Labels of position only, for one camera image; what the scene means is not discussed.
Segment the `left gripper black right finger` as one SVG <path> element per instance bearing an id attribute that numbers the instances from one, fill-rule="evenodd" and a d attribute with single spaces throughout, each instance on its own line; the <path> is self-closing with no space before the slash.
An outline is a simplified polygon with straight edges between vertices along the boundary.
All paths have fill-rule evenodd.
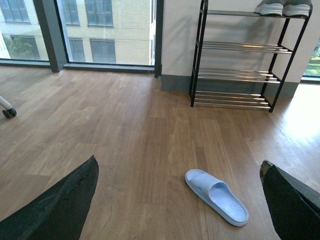
<path id="1" fill-rule="evenodd" d="M 264 160 L 259 176 L 273 227 L 282 240 L 320 238 L 320 193 Z"/>

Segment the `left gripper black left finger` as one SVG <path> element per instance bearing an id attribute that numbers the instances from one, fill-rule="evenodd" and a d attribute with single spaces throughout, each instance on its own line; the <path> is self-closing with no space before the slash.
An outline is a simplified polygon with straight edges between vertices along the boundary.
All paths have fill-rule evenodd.
<path id="1" fill-rule="evenodd" d="M 78 240 L 96 191 L 94 156 L 0 222 L 2 240 Z"/>

